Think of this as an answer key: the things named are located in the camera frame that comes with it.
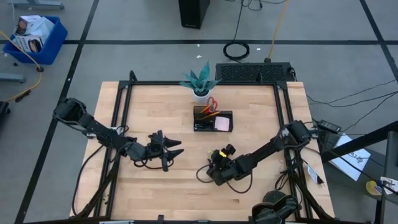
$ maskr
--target computer tower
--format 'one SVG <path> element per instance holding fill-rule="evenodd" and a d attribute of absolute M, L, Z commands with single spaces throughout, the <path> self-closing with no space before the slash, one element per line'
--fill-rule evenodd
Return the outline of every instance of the computer tower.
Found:
<path fill-rule="evenodd" d="M 181 25 L 200 29 L 210 0 L 178 0 Z"/>

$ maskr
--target metal stand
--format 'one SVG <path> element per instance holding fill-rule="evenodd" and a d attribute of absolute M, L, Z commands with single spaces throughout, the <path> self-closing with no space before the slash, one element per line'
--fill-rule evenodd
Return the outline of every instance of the metal stand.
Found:
<path fill-rule="evenodd" d="M 8 0 L 8 4 L 13 3 L 14 6 L 25 6 L 25 7 L 36 7 L 36 6 L 50 6 L 50 7 L 59 7 L 60 9 L 64 9 L 62 2 L 60 1 L 46 1 L 46 0 Z"/>
<path fill-rule="evenodd" d="M 18 74 L 0 73 L 0 81 L 20 82 L 26 81 L 25 76 Z"/>

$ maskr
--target wooden tabletop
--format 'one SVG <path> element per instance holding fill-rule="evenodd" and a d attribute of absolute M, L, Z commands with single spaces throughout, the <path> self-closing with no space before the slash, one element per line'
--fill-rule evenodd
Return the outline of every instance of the wooden tabletop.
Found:
<path fill-rule="evenodd" d="M 104 82 L 99 93 L 95 119 L 106 126 L 111 124 L 117 87 L 118 82 Z M 303 83 L 288 83 L 288 87 L 294 119 L 311 121 Z M 133 86 L 127 117 L 130 130 L 126 135 L 137 137 L 139 143 L 146 144 L 149 142 L 147 136 L 161 129 L 168 138 L 182 141 L 181 145 L 170 150 L 184 148 L 185 151 L 175 159 L 168 172 L 137 168 L 129 158 L 122 157 L 112 219 L 156 220 L 158 215 L 165 215 L 166 220 L 245 221 L 251 215 L 252 207 L 261 202 L 268 191 L 274 190 L 279 172 L 286 168 L 283 152 L 277 152 L 258 164 L 253 170 L 252 188 L 246 194 L 237 194 L 226 184 L 217 186 L 197 181 L 195 172 L 207 163 L 208 151 L 222 149 L 230 143 L 236 148 L 233 158 L 238 157 L 260 148 L 279 130 L 271 86 L 216 86 L 211 95 L 218 100 L 219 110 L 233 111 L 232 133 L 194 133 L 192 109 L 195 104 L 192 91 L 187 88 L 178 85 Z M 280 95 L 287 122 L 283 95 Z M 98 147 L 96 139 L 88 140 L 85 159 Z M 308 147 L 318 150 L 316 141 Z M 98 188 L 104 153 L 103 149 L 95 155 L 81 175 L 75 202 L 78 211 Z M 319 186 L 306 172 L 309 191 L 324 210 L 334 216 L 320 156 L 303 149 L 302 157 L 325 181 Z M 160 160 L 154 159 L 149 166 L 160 166 Z M 205 170 L 200 177 L 206 179 Z M 231 185 L 237 190 L 245 190 L 249 182 L 247 177 L 240 181 L 232 180 Z M 286 184 L 282 191 L 289 194 L 289 185 Z M 102 201 L 102 214 L 107 198 L 108 193 Z"/>

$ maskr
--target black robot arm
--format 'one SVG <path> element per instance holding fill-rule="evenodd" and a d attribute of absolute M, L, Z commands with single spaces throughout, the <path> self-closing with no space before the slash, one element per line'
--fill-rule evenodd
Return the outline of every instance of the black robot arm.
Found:
<path fill-rule="evenodd" d="M 232 160 L 228 157 L 236 151 L 232 145 L 228 144 L 221 151 L 215 150 L 211 155 L 206 173 L 216 185 L 221 185 L 231 179 L 241 180 L 250 175 L 260 161 L 273 153 L 284 149 L 301 149 L 310 140 L 311 135 L 305 125 L 301 121 L 293 121 L 282 127 L 274 138 L 253 153 L 241 155 Z"/>
<path fill-rule="evenodd" d="M 142 162 L 142 166 L 145 166 L 148 160 L 160 158 L 163 170 L 168 171 L 168 162 L 183 152 L 183 149 L 168 150 L 168 147 L 177 146 L 181 144 L 181 141 L 168 139 L 163 136 L 162 131 L 148 136 L 150 143 L 147 146 L 139 144 L 137 138 L 119 135 L 115 129 L 107 128 L 95 120 L 92 115 L 87 113 L 86 106 L 74 98 L 63 100 L 54 109 L 53 117 L 57 121 L 81 131 L 84 135 L 95 134 L 99 143 L 115 148 L 117 153 L 124 157 L 129 156 L 134 162 Z"/>

